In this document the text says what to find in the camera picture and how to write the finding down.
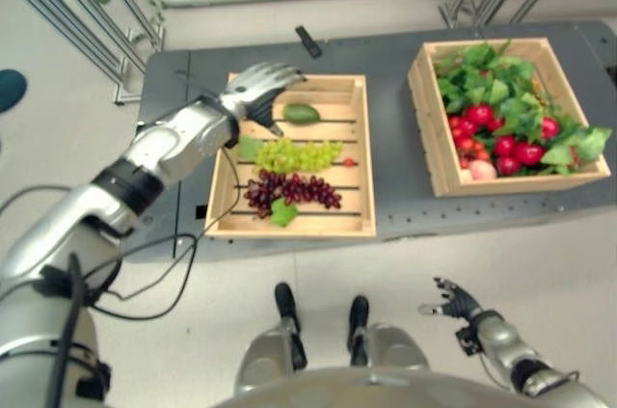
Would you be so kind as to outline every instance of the gray tabletop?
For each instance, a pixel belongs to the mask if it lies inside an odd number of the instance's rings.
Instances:
[[[198,89],[178,81],[174,74],[177,70],[190,72],[200,84],[215,92],[225,87],[229,72],[260,61],[287,62],[307,73],[361,73],[366,75],[368,88],[377,217],[375,242],[540,223],[585,209],[616,205],[615,134],[604,152],[611,178],[560,192],[444,199],[433,196],[406,73],[426,41],[482,37],[547,37],[589,122],[617,130],[617,92],[604,71],[617,65],[617,43],[610,29],[595,21],[496,26],[483,29],[481,34],[460,29],[319,41],[323,56],[316,60],[299,42],[162,52],[148,61],[139,119],[151,121],[199,94]],[[142,216],[142,226],[123,247],[177,232],[201,232],[200,212],[207,204],[213,161],[203,161],[193,174],[159,199]],[[199,258],[262,256],[354,242],[370,241],[206,237],[200,243]],[[172,242],[148,248],[136,259],[170,255],[174,255]]]

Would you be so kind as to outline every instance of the black cable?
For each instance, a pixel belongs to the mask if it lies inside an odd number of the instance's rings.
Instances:
[[[20,199],[21,197],[25,196],[28,193],[32,193],[35,191],[64,191],[64,192],[68,192],[70,191],[70,186],[64,186],[64,185],[60,185],[60,184],[35,184],[33,186],[27,186],[25,188],[20,189],[19,191],[17,191],[16,193],[13,193],[11,196],[9,196],[8,199],[6,199],[2,205],[0,205],[0,216],[2,216],[2,213],[9,208],[11,205],[13,205],[13,203],[15,201],[17,201],[18,199]]]
[[[491,374],[491,372],[489,371],[489,367],[487,366],[486,362],[484,361],[484,355],[480,353],[480,363],[482,364],[482,367],[484,368],[484,372],[486,372],[486,375],[489,376],[489,379],[491,379],[491,381],[493,381],[493,383],[495,385],[497,385],[500,389],[503,389],[504,391],[509,391],[510,388],[504,384],[501,384],[499,381],[496,380],[496,378]]]
[[[113,316],[114,318],[120,318],[120,319],[125,319],[125,320],[129,320],[129,321],[147,321],[147,320],[151,320],[151,319],[156,319],[156,318],[160,318],[162,316],[165,316],[166,314],[168,314],[169,312],[171,312],[175,306],[178,304],[178,302],[180,301],[180,299],[182,298],[182,295],[184,293],[184,289],[186,288],[186,285],[188,283],[189,280],[189,276],[191,274],[191,269],[193,268],[193,262],[195,260],[195,256],[197,254],[197,248],[198,248],[198,244],[200,242],[200,240],[203,238],[203,236],[207,233],[207,231],[212,228],[212,226],[216,223],[218,223],[223,217],[225,217],[226,215],[228,215],[240,202],[240,177],[237,173],[237,170],[235,168],[235,166],[233,165],[233,161],[231,160],[231,157],[228,154],[228,151],[226,149],[222,149],[223,154],[225,156],[225,158],[227,159],[231,170],[233,171],[233,176],[235,179],[235,187],[236,187],[236,197],[235,200],[233,201],[233,203],[229,206],[229,208],[227,210],[225,210],[221,215],[219,215],[217,218],[215,218],[214,220],[212,220],[202,231],[199,235],[194,236],[193,234],[177,234],[175,236],[167,236],[166,238],[163,238],[164,240],[169,240],[170,237],[173,239],[178,239],[179,237],[191,237],[194,239],[193,244],[191,244],[175,261],[174,263],[163,273],[163,275],[161,275],[157,280],[153,281],[152,283],[150,283],[147,286],[141,287],[140,289],[128,294],[127,296],[125,296],[123,299],[121,300],[129,300],[133,297],[136,297],[137,295],[142,294],[143,292],[146,292],[147,290],[157,286],[161,281],[163,281],[163,279],[180,263],[180,261],[186,257],[186,255],[189,252],[191,253],[191,257],[189,258],[188,261],[188,265],[186,267],[186,273],[184,274],[184,280],[182,281],[182,285],[180,286],[180,289],[178,291],[178,294],[176,295],[174,301],[172,302],[172,304],[163,312],[161,313],[157,313],[157,314],[152,314],[152,315],[146,315],[146,316],[131,316],[131,315],[126,315],[126,314],[121,314],[121,313],[116,313],[113,311],[109,311],[106,309],[103,309],[99,306],[95,306],[93,305],[92,308],[97,310],[100,313],[103,314],[107,314],[109,316]],[[115,263],[117,261],[119,261],[122,258],[126,258],[128,256],[131,256],[133,254],[136,254],[137,252],[140,252],[142,250],[144,250],[147,247],[151,247],[153,245],[156,245],[160,242],[164,242],[164,240],[157,240],[157,241],[152,241],[149,242],[147,244],[144,244],[142,246],[138,246],[136,248],[131,249],[130,251],[127,251],[125,253],[122,253],[118,256],[115,256],[114,258],[108,259],[103,263],[100,263],[98,266],[96,266],[95,268],[93,268],[90,272],[88,272],[85,275],[85,279],[87,279],[88,277],[92,276],[92,274],[96,273],[96,271],[99,271],[100,269],[104,268],[105,266],[107,266],[110,263]],[[120,294],[112,291],[111,292],[112,295],[115,295],[116,297],[118,297]]]
[[[77,324],[77,318],[84,304],[84,296],[86,294],[86,286],[84,277],[81,274],[79,258],[74,253],[68,256],[68,274],[70,276],[70,309],[65,321],[65,327],[58,340],[58,351],[54,360],[54,367],[51,371],[51,377],[49,378],[45,403],[47,408],[60,408],[63,387],[65,385],[68,352],[72,346],[75,325]]]

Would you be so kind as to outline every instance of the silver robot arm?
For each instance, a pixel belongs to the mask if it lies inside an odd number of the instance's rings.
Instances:
[[[285,64],[248,68],[219,97],[203,97],[139,133],[119,160],[72,190],[13,245],[0,265],[3,407],[102,406],[110,369],[98,360],[94,324],[83,306],[94,303],[116,278],[119,240],[166,188],[220,147],[234,146],[240,121],[253,120],[281,134],[272,103],[302,80],[299,70]],[[107,267],[87,274],[105,262]],[[75,271],[85,274],[83,284],[71,282]],[[80,286],[88,294],[75,308],[71,299]],[[72,313],[62,391],[52,394],[59,342]]]
[[[449,280],[435,278],[435,282],[446,302],[423,305],[420,313],[465,319],[468,326],[456,333],[461,348],[467,355],[486,355],[511,392],[560,408],[608,408],[599,395],[577,381],[576,371],[563,373],[552,368],[499,313],[483,310],[469,293]]]

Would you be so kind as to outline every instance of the wooden crate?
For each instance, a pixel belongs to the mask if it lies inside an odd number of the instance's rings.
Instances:
[[[274,119],[284,135],[294,143],[324,140],[341,141],[342,152],[329,169],[316,173],[342,196],[341,209],[326,209],[319,203],[297,204],[298,216],[285,228],[259,219],[248,201],[240,199],[233,211],[214,223],[211,236],[252,238],[369,237],[374,236],[375,203],[371,171],[366,80],[363,75],[307,75],[308,81],[296,84],[279,95],[274,104]],[[298,126],[282,119],[287,103],[305,103],[319,111],[321,122]],[[240,133],[272,140],[276,137],[255,122],[240,123]],[[238,159],[238,147],[229,155],[240,184],[257,179],[253,162]],[[358,165],[344,167],[342,159],[351,157]],[[299,172],[309,177],[309,172]],[[210,199],[205,218],[208,226],[224,213],[236,197],[235,178],[228,161],[219,150],[216,155]]]
[[[528,193],[569,189],[610,176],[603,156],[568,176],[501,177],[488,181],[464,180],[456,149],[452,142],[442,96],[437,85],[433,63],[461,48],[484,41],[449,41],[425,43],[408,73],[412,100],[416,108],[420,138],[426,151],[435,196],[470,196],[502,193]],[[502,46],[506,40],[486,41],[492,47]],[[532,62],[534,80],[543,85],[553,102],[573,119],[588,125],[577,98],[568,83],[547,39],[514,39],[506,49],[509,56]]]

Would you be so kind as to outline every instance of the floor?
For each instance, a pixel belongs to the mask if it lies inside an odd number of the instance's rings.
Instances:
[[[306,0],[167,13],[166,48],[293,40],[303,23],[318,39],[443,27],[437,5],[451,0]],[[522,0],[512,0],[498,21]],[[135,104],[111,104],[113,87],[19,0],[0,0],[0,68],[17,68],[29,90],[0,116],[0,200],[29,184],[76,184],[111,162],[130,141]],[[118,20],[124,16],[112,6]],[[617,27],[617,0],[542,0],[528,20],[602,18]],[[24,199],[0,221],[10,245],[56,195]],[[290,252],[214,263],[198,260],[173,313],[153,323],[96,315],[102,358],[113,366],[109,406],[204,407],[231,395],[243,350],[276,322],[272,289],[288,281],[304,322],[309,368],[342,365],[346,314],[356,293],[372,319],[414,336],[436,371],[485,383],[477,359],[457,347],[462,323],[423,317],[442,275],[499,310],[523,337],[611,405],[617,404],[617,210],[539,227],[475,232],[388,245]],[[116,286],[129,291],[165,268],[127,263]],[[159,310],[179,282],[175,272],[128,313]]]

